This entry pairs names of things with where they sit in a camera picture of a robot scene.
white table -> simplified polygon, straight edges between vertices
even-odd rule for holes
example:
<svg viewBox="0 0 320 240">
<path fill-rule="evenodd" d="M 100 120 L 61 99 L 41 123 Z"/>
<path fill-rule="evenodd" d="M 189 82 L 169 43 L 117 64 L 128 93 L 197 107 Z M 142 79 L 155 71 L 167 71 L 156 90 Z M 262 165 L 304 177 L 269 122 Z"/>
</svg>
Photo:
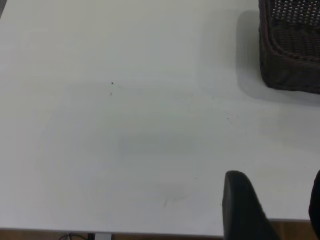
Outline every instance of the white table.
<svg viewBox="0 0 320 240">
<path fill-rule="evenodd" d="M 256 0 L 8 0 L 0 227 L 222 235 L 228 170 L 309 219 L 320 96 L 264 85 L 258 25 Z"/>
</svg>

dark brown wicker basket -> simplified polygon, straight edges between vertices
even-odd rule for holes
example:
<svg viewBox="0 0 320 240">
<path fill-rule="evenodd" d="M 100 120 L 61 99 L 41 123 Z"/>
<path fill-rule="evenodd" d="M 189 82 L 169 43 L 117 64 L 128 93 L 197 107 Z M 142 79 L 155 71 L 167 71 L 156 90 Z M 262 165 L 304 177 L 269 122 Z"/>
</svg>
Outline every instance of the dark brown wicker basket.
<svg viewBox="0 0 320 240">
<path fill-rule="evenodd" d="M 259 0 L 259 9 L 266 85 L 320 94 L 320 0 Z"/>
</svg>

wicker basket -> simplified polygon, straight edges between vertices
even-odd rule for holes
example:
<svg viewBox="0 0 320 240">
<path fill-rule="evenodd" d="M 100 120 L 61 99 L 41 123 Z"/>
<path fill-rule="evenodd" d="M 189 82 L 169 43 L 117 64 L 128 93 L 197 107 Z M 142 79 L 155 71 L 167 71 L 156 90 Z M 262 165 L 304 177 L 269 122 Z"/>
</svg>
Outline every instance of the wicker basket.
<svg viewBox="0 0 320 240">
<path fill-rule="evenodd" d="M 259 0 L 259 9 L 266 85 L 320 94 L 320 0 Z"/>
</svg>

white tabletop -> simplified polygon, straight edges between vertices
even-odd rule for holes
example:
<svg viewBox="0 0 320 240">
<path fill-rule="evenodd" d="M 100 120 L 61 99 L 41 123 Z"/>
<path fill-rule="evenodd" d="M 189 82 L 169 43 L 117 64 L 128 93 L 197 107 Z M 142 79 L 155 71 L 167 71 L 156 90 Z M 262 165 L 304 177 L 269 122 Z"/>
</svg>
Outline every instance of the white tabletop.
<svg viewBox="0 0 320 240">
<path fill-rule="evenodd" d="M 256 0 L 8 0 L 0 228 L 222 235 L 228 170 L 308 219 L 320 96 L 264 85 L 258 25 Z"/>
</svg>

cable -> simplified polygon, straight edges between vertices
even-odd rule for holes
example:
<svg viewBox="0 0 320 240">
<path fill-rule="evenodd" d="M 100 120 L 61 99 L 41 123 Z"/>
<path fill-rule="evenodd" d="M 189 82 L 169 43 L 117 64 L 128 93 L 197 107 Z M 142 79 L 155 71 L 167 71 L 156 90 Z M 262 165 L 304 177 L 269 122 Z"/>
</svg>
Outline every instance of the cable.
<svg viewBox="0 0 320 240">
<path fill-rule="evenodd" d="M 83 239 L 83 240 L 88 240 L 87 238 L 85 238 L 84 236 L 82 235 L 79 235 L 79 234 L 74 234 L 74 233 L 68 233 L 66 235 L 63 235 L 62 237 L 59 238 L 59 240 L 67 240 L 69 238 L 69 240 L 72 240 L 72 237 L 76 237 L 76 238 L 80 238 L 80 239 Z"/>
</svg>

